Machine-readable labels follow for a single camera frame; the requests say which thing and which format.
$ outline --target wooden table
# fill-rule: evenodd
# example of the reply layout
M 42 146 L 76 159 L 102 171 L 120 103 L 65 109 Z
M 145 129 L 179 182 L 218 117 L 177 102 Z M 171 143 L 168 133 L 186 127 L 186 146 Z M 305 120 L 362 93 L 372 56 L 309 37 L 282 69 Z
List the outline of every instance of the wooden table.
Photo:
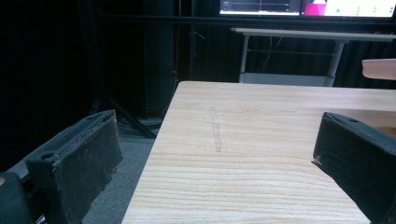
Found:
M 396 136 L 396 91 L 180 83 L 123 223 L 370 223 L 311 163 L 324 111 Z

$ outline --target monitor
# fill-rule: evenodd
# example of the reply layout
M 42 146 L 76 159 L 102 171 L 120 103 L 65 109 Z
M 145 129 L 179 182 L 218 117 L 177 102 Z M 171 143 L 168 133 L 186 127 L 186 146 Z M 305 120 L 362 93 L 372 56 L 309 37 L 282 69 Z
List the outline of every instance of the monitor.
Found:
M 219 0 L 220 15 L 392 18 L 396 0 Z
M 301 15 L 392 18 L 396 0 L 304 0 Z
M 220 15 L 299 16 L 302 0 L 220 0 Z

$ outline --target floor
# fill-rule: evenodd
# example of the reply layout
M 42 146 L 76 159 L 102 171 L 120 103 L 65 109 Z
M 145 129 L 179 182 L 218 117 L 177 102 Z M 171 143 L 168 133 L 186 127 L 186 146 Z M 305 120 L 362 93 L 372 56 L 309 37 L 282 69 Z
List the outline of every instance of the floor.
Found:
M 141 120 L 154 133 L 161 126 L 160 119 Z M 117 173 L 105 190 L 95 199 L 82 224 L 119 224 L 134 194 L 139 177 L 149 157 L 154 139 L 143 137 L 129 123 L 118 118 L 120 150 L 123 160 L 117 167 Z

